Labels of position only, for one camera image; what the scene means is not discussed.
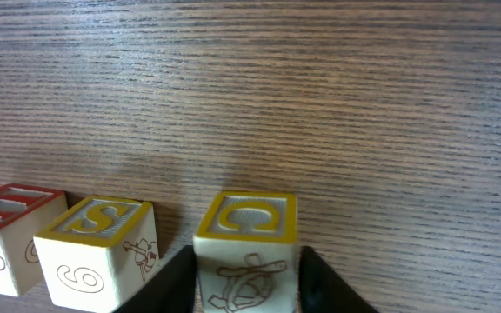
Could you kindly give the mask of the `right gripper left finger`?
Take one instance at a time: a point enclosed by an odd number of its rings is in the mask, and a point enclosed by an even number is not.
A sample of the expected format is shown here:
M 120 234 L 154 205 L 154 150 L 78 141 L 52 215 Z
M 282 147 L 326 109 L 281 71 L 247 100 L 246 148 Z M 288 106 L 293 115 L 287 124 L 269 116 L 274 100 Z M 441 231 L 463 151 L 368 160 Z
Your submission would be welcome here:
M 193 313 L 196 282 L 196 255 L 192 245 L 185 245 L 114 313 Z

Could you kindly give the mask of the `yellow letter C block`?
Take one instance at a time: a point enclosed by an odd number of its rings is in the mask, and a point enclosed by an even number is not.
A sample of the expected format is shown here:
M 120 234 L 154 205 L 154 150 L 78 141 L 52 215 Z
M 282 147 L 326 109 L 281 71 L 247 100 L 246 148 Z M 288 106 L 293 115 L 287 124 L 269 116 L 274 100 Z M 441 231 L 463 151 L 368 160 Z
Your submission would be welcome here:
M 297 310 L 297 198 L 223 191 L 199 224 L 193 248 L 206 313 Z

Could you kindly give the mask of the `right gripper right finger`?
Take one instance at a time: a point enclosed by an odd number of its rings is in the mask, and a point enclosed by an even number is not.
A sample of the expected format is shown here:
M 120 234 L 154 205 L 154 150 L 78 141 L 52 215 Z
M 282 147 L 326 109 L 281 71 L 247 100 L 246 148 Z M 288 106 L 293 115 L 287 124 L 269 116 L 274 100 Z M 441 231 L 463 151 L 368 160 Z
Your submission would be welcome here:
M 311 246 L 301 249 L 298 289 L 303 313 L 378 313 Z

